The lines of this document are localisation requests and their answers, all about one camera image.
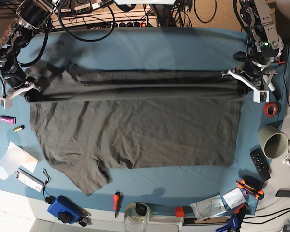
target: white device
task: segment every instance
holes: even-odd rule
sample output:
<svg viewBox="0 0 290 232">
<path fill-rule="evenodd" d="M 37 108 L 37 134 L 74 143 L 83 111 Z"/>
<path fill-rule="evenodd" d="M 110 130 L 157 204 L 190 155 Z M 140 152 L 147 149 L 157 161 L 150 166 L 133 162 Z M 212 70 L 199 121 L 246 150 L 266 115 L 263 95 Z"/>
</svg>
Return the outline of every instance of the white device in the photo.
<svg viewBox="0 0 290 232">
<path fill-rule="evenodd" d="M 34 176 L 30 175 L 29 173 L 26 173 L 21 169 L 18 169 L 15 172 L 15 176 L 18 180 L 20 180 L 30 188 L 36 190 L 37 192 L 41 192 L 42 189 L 44 188 L 44 183 L 41 180 L 38 180 Z"/>
</svg>

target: blue clamp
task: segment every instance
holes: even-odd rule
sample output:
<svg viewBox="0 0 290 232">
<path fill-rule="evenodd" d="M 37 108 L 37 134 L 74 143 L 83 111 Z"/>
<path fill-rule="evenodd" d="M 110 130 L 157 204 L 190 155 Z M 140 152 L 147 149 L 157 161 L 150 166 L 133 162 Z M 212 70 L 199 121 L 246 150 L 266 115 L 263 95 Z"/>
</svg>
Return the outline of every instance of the blue clamp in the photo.
<svg viewBox="0 0 290 232">
<path fill-rule="evenodd" d="M 219 229 L 216 229 L 215 231 L 216 232 L 223 232 L 223 231 L 229 232 L 231 230 L 235 231 L 237 229 L 237 227 L 238 227 L 238 218 L 237 218 L 237 216 L 234 216 L 231 218 L 230 222 L 227 225 L 225 225 Z"/>
</svg>

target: orange box cutter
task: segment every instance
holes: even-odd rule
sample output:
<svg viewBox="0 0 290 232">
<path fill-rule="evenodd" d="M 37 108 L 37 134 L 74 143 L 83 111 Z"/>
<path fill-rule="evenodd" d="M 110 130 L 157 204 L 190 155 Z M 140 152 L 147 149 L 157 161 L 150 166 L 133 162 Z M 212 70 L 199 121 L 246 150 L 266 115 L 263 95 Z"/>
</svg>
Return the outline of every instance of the orange box cutter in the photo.
<svg viewBox="0 0 290 232">
<path fill-rule="evenodd" d="M 262 200 L 264 198 L 264 192 L 262 190 L 256 190 L 254 187 L 245 183 L 245 180 L 237 180 L 236 183 L 240 189 L 244 189 L 247 194 L 252 195 L 257 200 Z"/>
</svg>

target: black remote control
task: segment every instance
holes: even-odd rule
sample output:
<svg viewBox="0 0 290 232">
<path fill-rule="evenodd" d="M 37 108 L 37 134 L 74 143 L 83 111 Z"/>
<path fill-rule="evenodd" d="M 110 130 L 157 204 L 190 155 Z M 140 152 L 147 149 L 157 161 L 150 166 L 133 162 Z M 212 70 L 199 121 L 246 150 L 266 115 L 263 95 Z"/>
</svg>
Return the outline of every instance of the black remote control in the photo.
<svg viewBox="0 0 290 232">
<path fill-rule="evenodd" d="M 269 163 L 261 148 L 256 149 L 250 153 L 250 157 L 255 165 L 258 174 L 263 182 L 270 179 Z"/>
</svg>

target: red tape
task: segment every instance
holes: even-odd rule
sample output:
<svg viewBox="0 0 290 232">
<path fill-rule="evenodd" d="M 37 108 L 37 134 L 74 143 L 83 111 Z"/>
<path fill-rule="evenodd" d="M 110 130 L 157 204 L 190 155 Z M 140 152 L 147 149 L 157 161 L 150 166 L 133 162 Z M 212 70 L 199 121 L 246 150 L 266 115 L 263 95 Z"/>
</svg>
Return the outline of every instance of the red tape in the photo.
<svg viewBox="0 0 290 232">
<path fill-rule="evenodd" d="M 278 107 L 275 103 L 266 103 L 263 111 L 267 117 L 274 117 L 278 113 Z"/>
</svg>

